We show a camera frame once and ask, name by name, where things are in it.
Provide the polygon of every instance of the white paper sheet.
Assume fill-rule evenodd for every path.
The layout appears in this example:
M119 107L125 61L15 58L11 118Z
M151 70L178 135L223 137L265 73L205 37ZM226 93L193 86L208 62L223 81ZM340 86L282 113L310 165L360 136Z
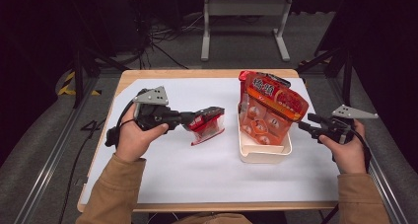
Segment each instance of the white paper sheet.
M288 78L291 89L312 102L302 79ZM248 164L240 159L237 78L141 79L115 98L109 129L130 100L143 88L164 86L169 107L195 112L211 106L225 109L225 131L201 144L190 146L191 132L178 126L151 144L144 155L147 166L138 203L336 201L337 175L330 151L293 124L289 134L292 153L279 164ZM99 145L96 160L80 204L86 204L114 146Z

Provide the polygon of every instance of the brown sleeve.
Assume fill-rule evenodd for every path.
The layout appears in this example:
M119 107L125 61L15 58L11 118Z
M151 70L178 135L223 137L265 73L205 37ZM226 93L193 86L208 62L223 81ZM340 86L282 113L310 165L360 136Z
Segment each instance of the brown sleeve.
M131 223L145 163L145 159L124 162L113 154L76 223Z
M368 174L338 176L340 224L389 223L382 197Z

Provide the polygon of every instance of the small red package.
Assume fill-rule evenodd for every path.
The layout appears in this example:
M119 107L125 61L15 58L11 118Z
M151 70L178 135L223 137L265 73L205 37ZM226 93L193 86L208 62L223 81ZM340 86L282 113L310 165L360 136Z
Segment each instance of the small red package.
M261 145L280 145L292 122L300 121L309 104L272 74L242 71L240 130Z

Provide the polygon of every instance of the gray floor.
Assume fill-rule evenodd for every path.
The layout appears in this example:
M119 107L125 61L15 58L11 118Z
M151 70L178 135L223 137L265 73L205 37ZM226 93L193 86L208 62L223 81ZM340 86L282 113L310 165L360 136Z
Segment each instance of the gray floor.
M291 56L290 62L283 62L272 35L272 28L277 25L273 18L260 18L249 24L241 18L225 18L213 21L211 32L211 51L208 62L200 61L202 31L201 24L192 32L171 40L162 41L158 46L166 51L179 63L192 69L262 69L262 68L296 68L302 60L313 58L313 53L322 38L332 13L315 15L291 15L285 29L284 40ZM147 68L180 69L171 59L158 49L147 48L148 59L143 57ZM119 55L118 60L129 55ZM132 69L139 68L138 61L128 65ZM340 80L326 79L320 73L321 67L310 70L301 76L307 80L308 92L314 108L319 114L330 114L341 105L339 98ZM57 82L57 91L63 79ZM48 161L48 157L57 141L62 139L62 130L71 114L79 112L74 121L73 129L69 132L62 156L56 167L50 170L45 179L47 186L36 197L36 202L28 213L26 223L57 223L66 195L67 184L70 179L72 166L89 131L80 129L92 120L102 121L107 112L117 86L120 73L112 69L104 69L99 79L94 81L94 89L102 90L100 96L88 96L84 106L73 110L74 96L59 96L52 105L28 130L0 169L0 223L14 223L19 212L30 195L38 174ZM373 103L364 92L361 82L354 75L352 107L375 112ZM393 217L393 223L418 223L418 176L409 167L402 154L396 147L383 122L380 119L365 120L367 126L367 140L374 153L379 168L389 184L395 200L388 205L400 207L400 212ZM90 163L101 135L101 130L88 139L83 148L75 168L68 203L62 223L74 223L80 215L77 202L86 180ZM329 210L322 210L326 215ZM318 210L286 211L289 224L320 223L321 215ZM147 214L134 214L134 222L146 223ZM330 223L337 223L338 214Z

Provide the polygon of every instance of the person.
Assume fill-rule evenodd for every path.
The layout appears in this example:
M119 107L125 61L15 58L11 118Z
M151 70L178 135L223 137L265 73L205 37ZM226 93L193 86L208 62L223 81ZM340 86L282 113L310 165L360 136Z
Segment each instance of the person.
M84 212L76 221L77 224L131 223L146 164L142 156L150 143L169 128L167 124L161 124L142 131L135 122L129 121L133 118L134 108L135 105L122 118L118 147L96 181ZM362 137L365 136L365 127L358 120L355 120L355 129ZM361 141L354 137L342 146L324 135L319 139L331 150L341 171L341 175L338 176L339 223L389 223L382 198L372 178L367 174ZM250 222L238 213L196 213L175 223Z

